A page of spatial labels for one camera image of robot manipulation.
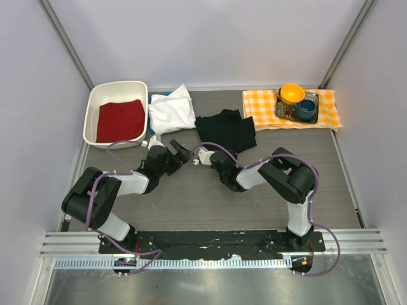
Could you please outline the blue t shirt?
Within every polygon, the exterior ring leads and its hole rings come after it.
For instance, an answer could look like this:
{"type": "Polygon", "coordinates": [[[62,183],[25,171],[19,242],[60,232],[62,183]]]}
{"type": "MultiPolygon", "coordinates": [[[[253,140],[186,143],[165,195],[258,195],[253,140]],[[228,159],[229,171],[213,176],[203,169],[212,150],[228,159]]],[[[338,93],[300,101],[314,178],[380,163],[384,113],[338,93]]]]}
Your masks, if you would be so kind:
{"type": "MultiPolygon", "coordinates": [[[[168,96],[170,95],[170,92],[158,92],[158,93],[152,93],[148,96],[148,109],[150,108],[150,105],[152,103],[152,96],[153,95],[163,95],[163,96],[168,96]]],[[[152,129],[152,123],[151,123],[151,118],[150,118],[150,112],[148,112],[148,131],[151,135],[155,134],[155,132],[152,129]]]]}

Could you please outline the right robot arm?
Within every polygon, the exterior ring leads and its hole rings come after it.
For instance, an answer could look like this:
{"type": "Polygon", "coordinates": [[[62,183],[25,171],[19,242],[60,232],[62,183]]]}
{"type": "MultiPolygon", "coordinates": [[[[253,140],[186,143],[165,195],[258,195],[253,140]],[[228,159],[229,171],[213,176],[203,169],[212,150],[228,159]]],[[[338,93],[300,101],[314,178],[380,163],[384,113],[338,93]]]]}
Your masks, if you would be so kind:
{"type": "Polygon", "coordinates": [[[261,184],[271,186],[287,202],[286,243],[291,249],[300,251],[310,244],[314,230],[308,208],[318,173],[283,147],[277,148],[272,156],[242,168],[230,154],[216,151],[209,157],[209,164],[219,174],[221,183],[235,193],[261,184]]]}

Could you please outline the white t shirt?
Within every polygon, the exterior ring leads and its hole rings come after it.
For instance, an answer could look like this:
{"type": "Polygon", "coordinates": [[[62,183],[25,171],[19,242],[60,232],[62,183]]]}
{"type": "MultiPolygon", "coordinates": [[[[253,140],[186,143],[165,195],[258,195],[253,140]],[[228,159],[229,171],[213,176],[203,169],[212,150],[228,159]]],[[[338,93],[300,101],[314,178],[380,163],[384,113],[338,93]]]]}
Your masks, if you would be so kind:
{"type": "Polygon", "coordinates": [[[168,96],[153,95],[149,112],[152,129],[157,135],[196,127],[192,99],[184,84],[168,96]]]}

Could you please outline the black t shirt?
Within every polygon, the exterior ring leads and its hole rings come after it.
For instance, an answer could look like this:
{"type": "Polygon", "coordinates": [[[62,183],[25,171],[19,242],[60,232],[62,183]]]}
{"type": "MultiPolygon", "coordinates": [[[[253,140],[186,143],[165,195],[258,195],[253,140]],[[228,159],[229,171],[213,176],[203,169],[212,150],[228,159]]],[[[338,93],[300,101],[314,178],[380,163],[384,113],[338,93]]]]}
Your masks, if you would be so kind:
{"type": "Polygon", "coordinates": [[[201,142],[215,143],[234,153],[257,146],[253,118],[243,118],[239,110],[223,109],[213,116],[198,116],[195,126],[201,142]]]}

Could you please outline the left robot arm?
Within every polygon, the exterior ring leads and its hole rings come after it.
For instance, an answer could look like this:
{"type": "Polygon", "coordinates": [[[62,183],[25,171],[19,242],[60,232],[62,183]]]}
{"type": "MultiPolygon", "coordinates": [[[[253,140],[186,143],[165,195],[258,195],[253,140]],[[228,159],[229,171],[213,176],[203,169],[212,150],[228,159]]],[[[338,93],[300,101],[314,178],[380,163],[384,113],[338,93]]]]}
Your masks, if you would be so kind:
{"type": "Polygon", "coordinates": [[[62,212],[99,232],[101,241],[119,252],[135,250],[136,230],[112,212],[113,204],[119,196],[151,193],[163,175],[172,175],[190,160],[191,151],[176,140],[170,144],[175,153],[153,145],[137,169],[122,174],[88,167],[63,199],[62,212]]]}

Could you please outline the orange checkered cloth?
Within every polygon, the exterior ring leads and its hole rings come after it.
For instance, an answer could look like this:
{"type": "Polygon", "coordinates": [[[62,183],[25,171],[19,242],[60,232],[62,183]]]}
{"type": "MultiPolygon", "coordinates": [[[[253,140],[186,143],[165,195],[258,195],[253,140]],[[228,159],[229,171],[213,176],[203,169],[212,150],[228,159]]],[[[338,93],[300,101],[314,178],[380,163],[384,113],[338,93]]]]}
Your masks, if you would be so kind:
{"type": "Polygon", "coordinates": [[[341,120],[336,108],[335,91],[308,89],[319,96],[319,115],[315,124],[297,123],[275,115],[277,94],[274,90],[246,90],[242,92],[243,112],[254,121],[255,130],[329,128],[338,131],[341,120]]]}

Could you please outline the white plastic tub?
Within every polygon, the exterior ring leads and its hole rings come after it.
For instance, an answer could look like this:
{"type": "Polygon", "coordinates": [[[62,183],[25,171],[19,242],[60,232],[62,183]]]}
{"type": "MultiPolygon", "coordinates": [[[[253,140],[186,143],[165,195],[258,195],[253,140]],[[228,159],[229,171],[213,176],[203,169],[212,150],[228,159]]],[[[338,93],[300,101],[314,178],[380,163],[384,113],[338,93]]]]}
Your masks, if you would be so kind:
{"type": "Polygon", "coordinates": [[[114,81],[97,85],[90,92],[86,107],[85,121],[83,124],[83,140],[90,146],[98,149],[106,149],[110,142],[97,142],[97,124],[99,121],[100,107],[108,103],[124,103],[140,100],[144,109],[143,125],[141,134],[130,139],[132,143],[121,143],[113,146],[113,149],[121,149],[136,146],[146,136],[148,125],[148,87],[142,81],[114,81]]]}

